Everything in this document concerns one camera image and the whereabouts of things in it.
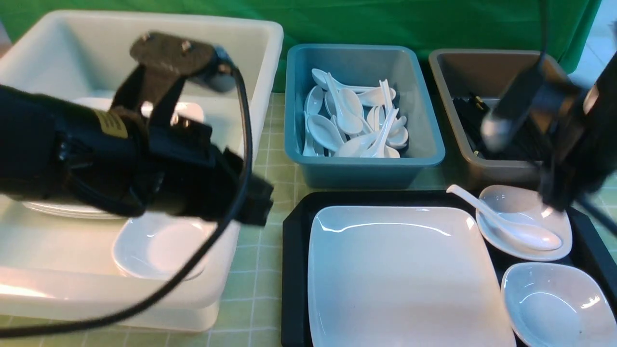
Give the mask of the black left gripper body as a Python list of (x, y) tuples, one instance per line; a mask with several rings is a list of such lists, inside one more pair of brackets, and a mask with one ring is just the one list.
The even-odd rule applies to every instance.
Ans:
[(252, 160), (213, 144), (212, 132), (210, 125), (187, 119), (165, 127), (148, 124), (133, 186), (141, 206), (171, 216), (264, 226), (273, 185), (253, 172)]

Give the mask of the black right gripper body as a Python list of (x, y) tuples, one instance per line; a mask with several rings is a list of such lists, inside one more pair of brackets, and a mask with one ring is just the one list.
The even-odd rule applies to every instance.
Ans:
[(608, 178), (604, 128), (584, 111), (571, 111), (553, 121), (546, 139), (550, 153), (541, 165), (538, 187), (542, 202), (564, 211), (597, 193)]

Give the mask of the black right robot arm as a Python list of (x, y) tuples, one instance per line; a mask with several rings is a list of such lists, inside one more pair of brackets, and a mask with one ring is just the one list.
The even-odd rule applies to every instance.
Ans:
[(560, 91), (566, 99), (538, 187), (542, 202), (558, 211), (597, 192), (616, 171), (616, 58), (589, 89), (566, 83)]

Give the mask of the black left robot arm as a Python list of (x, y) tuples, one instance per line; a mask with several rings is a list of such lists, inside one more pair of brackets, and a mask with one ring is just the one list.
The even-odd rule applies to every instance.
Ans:
[(152, 123), (1, 87), (1, 193), (21, 202), (81, 204), (122, 217), (145, 212), (222, 219), (245, 162), (212, 143), (212, 128), (181, 117)]

